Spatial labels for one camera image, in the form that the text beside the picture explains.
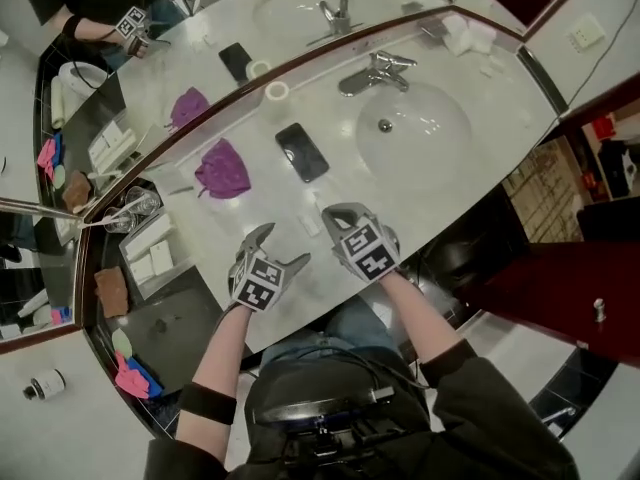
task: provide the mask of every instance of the electrical outlet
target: electrical outlet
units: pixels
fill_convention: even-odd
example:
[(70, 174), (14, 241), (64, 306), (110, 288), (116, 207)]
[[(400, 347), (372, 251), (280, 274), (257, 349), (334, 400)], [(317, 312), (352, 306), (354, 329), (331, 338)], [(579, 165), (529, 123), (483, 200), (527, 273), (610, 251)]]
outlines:
[(604, 37), (604, 30), (593, 14), (583, 15), (573, 27), (571, 27), (567, 35), (569, 42), (578, 53), (584, 52)]

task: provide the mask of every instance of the smartphone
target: smartphone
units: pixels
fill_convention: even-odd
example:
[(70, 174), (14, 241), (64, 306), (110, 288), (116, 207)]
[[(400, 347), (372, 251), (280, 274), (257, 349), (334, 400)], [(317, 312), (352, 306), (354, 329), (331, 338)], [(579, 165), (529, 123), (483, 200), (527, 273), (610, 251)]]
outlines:
[(319, 178), (329, 170), (329, 164), (300, 123), (294, 123), (278, 132), (276, 142), (305, 183)]
[(218, 53), (220, 60), (233, 76), (238, 86), (249, 81), (247, 78), (247, 65), (251, 62), (251, 57), (240, 43), (234, 43)]

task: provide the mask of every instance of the faucet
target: faucet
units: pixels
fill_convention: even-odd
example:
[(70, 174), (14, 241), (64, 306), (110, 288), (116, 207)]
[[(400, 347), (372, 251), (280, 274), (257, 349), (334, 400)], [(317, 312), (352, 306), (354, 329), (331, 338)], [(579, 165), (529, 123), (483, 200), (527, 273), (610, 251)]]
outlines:
[(343, 36), (351, 32), (351, 16), (349, 15), (349, 0), (340, 0), (340, 8), (334, 11), (329, 4), (322, 0), (318, 7), (329, 23), (329, 30), (334, 36)]
[(370, 53), (371, 65), (338, 84), (338, 90), (343, 96), (351, 97), (378, 84), (387, 84), (396, 87), (401, 92), (409, 90), (409, 82), (400, 73), (418, 63), (415, 60), (391, 55), (384, 51)]
[(400, 92), (407, 92), (409, 90), (409, 82), (400, 75), (400, 71), (415, 66), (417, 64), (415, 60), (391, 55), (383, 51), (370, 53), (369, 56), (371, 57), (371, 68), (369, 72), (369, 78), (371, 80), (392, 85)]

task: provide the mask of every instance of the purple rag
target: purple rag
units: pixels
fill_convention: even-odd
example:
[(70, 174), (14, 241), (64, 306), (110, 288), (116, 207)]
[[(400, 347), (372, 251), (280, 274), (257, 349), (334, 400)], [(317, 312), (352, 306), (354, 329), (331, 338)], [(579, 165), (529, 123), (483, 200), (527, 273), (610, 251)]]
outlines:
[(207, 98), (198, 89), (191, 87), (176, 100), (171, 111), (171, 124), (176, 128), (182, 128), (208, 108)]
[(232, 199), (251, 188), (247, 168), (227, 139), (220, 139), (202, 157), (196, 178), (204, 185), (202, 192), (208, 190), (216, 199)]

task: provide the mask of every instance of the sink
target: sink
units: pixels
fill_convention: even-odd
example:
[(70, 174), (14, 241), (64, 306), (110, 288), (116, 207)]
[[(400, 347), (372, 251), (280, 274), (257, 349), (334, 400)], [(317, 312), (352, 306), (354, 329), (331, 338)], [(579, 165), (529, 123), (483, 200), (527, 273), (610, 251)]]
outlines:
[(405, 93), (378, 86), (356, 126), (356, 144), (385, 184), (433, 190), (458, 176), (471, 145), (471, 123), (443, 90), (412, 83)]
[[(263, 0), (253, 11), (253, 21), (269, 37), (302, 42), (319, 39), (329, 34), (329, 24), (318, 7), (321, 1)], [(334, 8), (340, 2), (326, 1)]]

